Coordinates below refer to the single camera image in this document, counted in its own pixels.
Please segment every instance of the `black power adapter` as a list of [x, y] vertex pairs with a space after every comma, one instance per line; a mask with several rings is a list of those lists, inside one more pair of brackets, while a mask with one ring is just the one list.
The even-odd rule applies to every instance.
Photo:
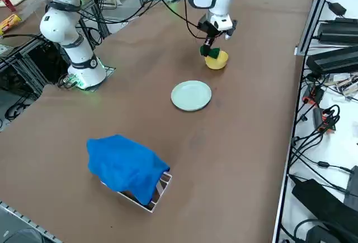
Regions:
[[331, 3], [329, 1], [326, 1], [326, 2], [328, 4], [329, 10], [331, 10], [337, 16], [343, 16], [347, 11], [347, 9], [342, 7], [341, 4], [339, 4], [339, 3]]

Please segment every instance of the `brown table surface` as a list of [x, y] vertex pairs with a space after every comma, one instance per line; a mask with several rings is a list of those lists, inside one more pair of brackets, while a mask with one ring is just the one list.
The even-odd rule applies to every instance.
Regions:
[[[293, 52], [310, 3], [234, 0], [239, 25], [216, 42], [230, 58], [220, 71], [205, 66], [184, 22], [156, 6], [96, 49], [117, 67], [97, 92], [48, 86], [1, 133], [0, 199], [65, 242], [270, 242], [298, 92]], [[170, 94], [190, 79], [213, 97], [186, 113]], [[171, 166], [153, 214], [88, 171], [87, 139], [113, 134]]]

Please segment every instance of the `table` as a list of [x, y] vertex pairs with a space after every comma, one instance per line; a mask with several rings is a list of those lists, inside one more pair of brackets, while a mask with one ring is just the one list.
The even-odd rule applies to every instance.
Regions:
[[[117, 68], [98, 91], [46, 86], [0, 136], [1, 200], [65, 242], [270, 241], [299, 80], [292, 50], [310, 1], [234, 0], [236, 33], [215, 42], [229, 54], [220, 71], [205, 66], [183, 21], [155, 6], [95, 49]], [[170, 93], [190, 79], [213, 97], [184, 113]], [[151, 215], [87, 169], [86, 140], [113, 134], [171, 166]]]
[[[316, 40], [309, 41], [309, 33], [312, 35], [317, 35], [318, 30], [318, 20], [334, 20], [336, 15], [331, 12], [327, 5], [324, 5], [325, 0], [320, 2], [313, 1], [311, 11], [316, 10], [315, 13], [310, 13], [306, 21], [306, 28], [302, 35], [304, 38], [307, 35], [306, 45], [302, 43], [302, 49], [308, 50], [306, 55], [313, 55], [325, 51], [331, 51], [335, 48], [329, 48], [327, 45], [322, 45]], [[358, 10], [355, 5], [351, 2], [352, 0], [327, 0], [330, 2], [338, 2], [343, 5], [347, 12], [345, 14], [346, 18], [358, 18]], [[300, 45], [298, 46], [298, 54], [300, 54]], [[302, 62], [302, 69], [307, 68], [305, 62]], [[310, 73], [310, 70], [305, 70], [304, 75]], [[300, 91], [298, 95], [298, 108], [302, 106], [302, 96], [306, 87]], [[326, 161], [331, 165], [344, 166], [346, 168], [352, 169], [353, 166], [358, 164], [357, 153], [357, 137], [355, 134], [355, 122], [358, 121], [356, 117], [356, 112], [358, 109], [358, 103], [346, 102], [343, 96], [327, 89], [323, 96], [323, 99], [320, 103], [321, 108], [328, 108], [334, 104], [340, 106], [341, 119], [336, 125], [337, 131], [334, 134], [324, 135], [323, 141], [312, 148], [311, 150], [305, 152], [305, 155], [311, 158], [314, 161]], [[310, 105], [305, 106], [296, 117], [300, 117]], [[313, 116], [312, 112], [307, 114], [308, 120], [305, 122], [299, 122], [295, 130], [293, 131], [292, 137], [299, 136], [304, 137], [309, 135], [313, 131]], [[347, 182], [349, 174], [342, 172], [339, 169], [322, 169], [318, 168], [316, 165], [308, 162], [308, 164], [313, 167], [316, 171], [322, 174], [332, 183], [340, 186], [342, 188], [347, 188]], [[284, 181], [282, 182], [282, 194], [280, 199], [280, 207], [277, 215], [276, 228], [278, 231], [277, 238], [275, 242], [281, 242], [280, 240], [289, 239], [287, 234], [284, 233], [279, 225], [282, 223], [284, 227], [290, 232], [293, 233], [296, 225], [303, 220], [308, 218], [315, 218], [302, 204], [292, 195], [291, 191], [294, 187], [294, 183], [288, 178], [287, 174], [294, 174], [305, 179], [315, 179], [318, 183], [329, 185], [327, 182], [322, 180], [319, 176], [314, 174], [307, 166], [302, 162], [297, 161], [290, 169], [285, 168]], [[335, 189], [325, 187], [330, 193], [332, 193], [337, 199], [343, 202], [345, 195]], [[307, 231], [312, 228], [317, 223], [307, 223], [303, 225], [300, 230], [298, 230], [298, 237], [304, 239]]]

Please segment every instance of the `yellow cup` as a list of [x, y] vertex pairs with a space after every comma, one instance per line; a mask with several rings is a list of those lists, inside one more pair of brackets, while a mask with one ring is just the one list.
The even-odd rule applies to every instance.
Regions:
[[212, 57], [207, 56], [205, 57], [205, 63], [210, 69], [219, 70], [225, 67], [228, 59], [229, 55], [225, 51], [220, 50], [217, 59], [213, 59]]

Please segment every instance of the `metal frame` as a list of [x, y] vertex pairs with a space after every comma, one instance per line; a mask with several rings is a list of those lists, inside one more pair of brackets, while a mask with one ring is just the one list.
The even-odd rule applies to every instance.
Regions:
[[306, 54], [325, 2], [326, 0], [312, 1], [300, 43], [297, 46], [297, 55], [304, 56]]
[[2, 207], [5, 211], [11, 213], [13, 216], [19, 218], [21, 221], [24, 221], [24, 222], [28, 223], [36, 231], [40, 232], [43, 236], [47, 237], [49, 240], [51, 240], [51, 241], [53, 241], [55, 243], [62, 243], [61, 240], [59, 240], [57, 237], [52, 235], [49, 231], [47, 231], [46, 229], [43, 229], [41, 226], [37, 225], [32, 220], [30, 220], [26, 216], [22, 215], [17, 210], [13, 209], [9, 205], [5, 204], [4, 202], [0, 201], [0, 207]]

